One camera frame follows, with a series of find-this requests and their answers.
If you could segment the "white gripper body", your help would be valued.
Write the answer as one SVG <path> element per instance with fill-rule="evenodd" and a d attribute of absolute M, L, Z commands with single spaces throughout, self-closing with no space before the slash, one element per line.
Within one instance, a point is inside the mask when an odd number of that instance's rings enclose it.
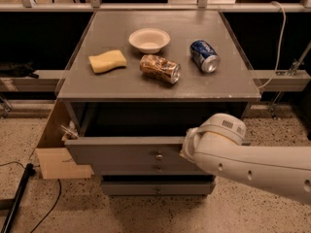
<path fill-rule="evenodd" d="M 187 161 L 193 163 L 194 151 L 196 150 L 196 147 L 201 140 L 201 135 L 197 132 L 197 127 L 191 129 L 193 129 L 192 134 L 186 136 L 184 139 L 182 149 L 180 150 L 180 155 Z"/>

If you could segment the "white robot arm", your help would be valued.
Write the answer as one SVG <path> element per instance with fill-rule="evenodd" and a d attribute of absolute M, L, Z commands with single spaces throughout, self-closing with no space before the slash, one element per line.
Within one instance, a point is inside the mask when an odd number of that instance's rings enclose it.
<path fill-rule="evenodd" d="M 188 130 L 180 155 L 202 171 L 311 204 L 311 148 L 243 144 L 246 125 L 215 114 Z"/>

